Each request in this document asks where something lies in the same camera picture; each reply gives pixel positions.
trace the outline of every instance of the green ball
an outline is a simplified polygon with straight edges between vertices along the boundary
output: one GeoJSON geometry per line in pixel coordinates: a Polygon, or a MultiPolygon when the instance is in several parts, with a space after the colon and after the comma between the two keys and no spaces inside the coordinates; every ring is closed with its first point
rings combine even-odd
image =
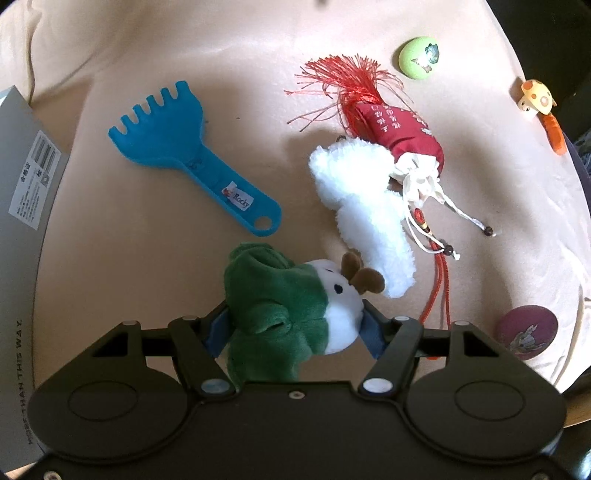
{"type": "Polygon", "coordinates": [[[439,62],[437,40],[418,37],[408,42],[398,56],[398,65],[408,77],[421,80],[429,77],[439,62]]]}

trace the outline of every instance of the blue toy rake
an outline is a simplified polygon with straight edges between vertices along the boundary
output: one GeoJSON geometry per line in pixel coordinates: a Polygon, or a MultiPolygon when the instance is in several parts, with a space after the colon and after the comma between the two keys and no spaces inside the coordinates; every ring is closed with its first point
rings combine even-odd
{"type": "Polygon", "coordinates": [[[140,105],[133,110],[138,123],[124,115],[123,134],[117,127],[109,129],[109,137],[128,159],[148,167],[178,168],[202,186],[243,226],[257,236],[268,236],[279,228],[281,207],[251,183],[243,179],[202,142],[203,108],[191,93],[187,82],[177,82],[174,99],[167,88],[160,90],[163,106],[153,95],[146,98],[150,112],[140,105]],[[258,228],[261,219],[271,226],[258,228]]]}

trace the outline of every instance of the dark fabric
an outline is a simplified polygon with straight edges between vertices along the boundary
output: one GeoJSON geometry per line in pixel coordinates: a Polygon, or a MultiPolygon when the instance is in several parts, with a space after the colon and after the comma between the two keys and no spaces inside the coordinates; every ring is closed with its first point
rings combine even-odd
{"type": "Polygon", "coordinates": [[[583,161],[581,160],[581,157],[579,157],[573,143],[566,135],[564,136],[564,139],[566,141],[566,147],[569,149],[570,156],[573,159],[574,168],[579,175],[579,180],[581,181],[581,186],[585,193],[585,199],[587,200],[587,207],[591,213],[591,178],[589,178],[589,174],[587,173],[587,170],[585,170],[583,161]]]}
{"type": "Polygon", "coordinates": [[[591,127],[591,0],[487,1],[523,80],[544,82],[558,102],[552,113],[562,129],[570,138],[582,135],[591,127]]]}
{"type": "Polygon", "coordinates": [[[552,457],[575,480],[591,480],[591,421],[565,429],[552,457]]]}
{"type": "Polygon", "coordinates": [[[562,395],[566,400],[571,400],[588,391],[591,391],[591,367],[585,370],[562,395]]]}
{"type": "Polygon", "coordinates": [[[0,13],[4,12],[14,0],[0,0],[0,13]]]}

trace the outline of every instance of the red tassel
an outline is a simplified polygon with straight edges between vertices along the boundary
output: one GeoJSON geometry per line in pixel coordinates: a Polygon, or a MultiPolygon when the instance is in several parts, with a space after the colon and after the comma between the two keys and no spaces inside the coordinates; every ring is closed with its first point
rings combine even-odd
{"type": "Polygon", "coordinates": [[[301,74],[296,75],[298,78],[306,80],[305,82],[298,82],[298,84],[304,84],[301,90],[295,92],[286,90],[285,92],[288,95],[294,93],[324,94],[330,99],[333,99],[333,95],[336,95],[337,100],[325,108],[297,116],[287,123],[290,124],[298,119],[308,120],[308,123],[300,130],[303,131],[312,122],[328,120],[338,115],[340,123],[349,135],[353,137],[362,136],[362,125],[365,122],[355,106],[360,102],[385,105],[382,96],[378,92],[378,84],[388,88],[408,107],[407,103],[394,89],[402,90],[404,88],[402,81],[387,70],[378,69],[379,64],[377,61],[367,57],[362,58],[359,55],[356,55],[355,58],[330,56],[325,59],[309,61],[302,68],[301,74]],[[305,90],[309,86],[318,83],[322,85],[322,90],[305,90]],[[331,87],[335,88],[336,91],[329,91],[331,87]],[[337,109],[334,114],[321,118],[324,113],[333,107],[337,109]],[[310,115],[314,113],[317,113],[317,115],[310,118],[310,115]]]}

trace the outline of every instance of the barcode label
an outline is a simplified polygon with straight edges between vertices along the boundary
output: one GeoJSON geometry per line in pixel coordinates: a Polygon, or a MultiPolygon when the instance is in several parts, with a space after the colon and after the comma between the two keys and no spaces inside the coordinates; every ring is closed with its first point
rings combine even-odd
{"type": "Polygon", "coordinates": [[[56,157],[57,148],[51,143],[45,134],[39,130],[31,152],[29,153],[29,160],[33,160],[46,172],[51,171],[51,166],[56,157]]]}
{"type": "Polygon", "coordinates": [[[41,130],[29,150],[8,213],[37,230],[61,152],[41,130]]]}

